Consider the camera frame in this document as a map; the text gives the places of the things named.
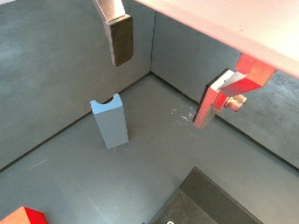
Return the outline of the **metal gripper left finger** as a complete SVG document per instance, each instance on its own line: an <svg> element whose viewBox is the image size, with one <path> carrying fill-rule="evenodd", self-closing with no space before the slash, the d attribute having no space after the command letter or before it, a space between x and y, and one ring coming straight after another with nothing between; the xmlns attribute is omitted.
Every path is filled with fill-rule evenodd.
<svg viewBox="0 0 299 224"><path fill-rule="evenodd" d="M112 63L122 65L133 56L133 18L121 0L92 0L108 38Z"/></svg>

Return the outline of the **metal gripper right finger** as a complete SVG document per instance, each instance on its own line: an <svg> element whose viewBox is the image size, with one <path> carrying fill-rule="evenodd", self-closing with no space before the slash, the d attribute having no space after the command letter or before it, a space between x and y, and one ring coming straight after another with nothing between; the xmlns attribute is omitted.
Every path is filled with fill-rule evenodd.
<svg viewBox="0 0 299 224"><path fill-rule="evenodd" d="M201 129L224 108L237 111L247 101L243 94L261 88L275 71L272 66L241 53L235 70L225 69L207 85L193 125Z"/></svg>

